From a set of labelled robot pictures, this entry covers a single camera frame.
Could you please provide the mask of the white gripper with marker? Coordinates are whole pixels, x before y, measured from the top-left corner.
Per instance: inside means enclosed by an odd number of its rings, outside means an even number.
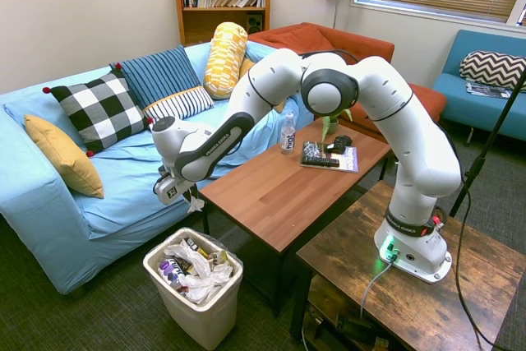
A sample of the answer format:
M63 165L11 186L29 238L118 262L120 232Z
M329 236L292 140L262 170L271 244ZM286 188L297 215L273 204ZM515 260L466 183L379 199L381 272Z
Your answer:
M156 181L153 191L164 205L171 205L181 195L188 203L191 203L192 198L201 198L197 185L185 179L173 178L170 173L163 174Z

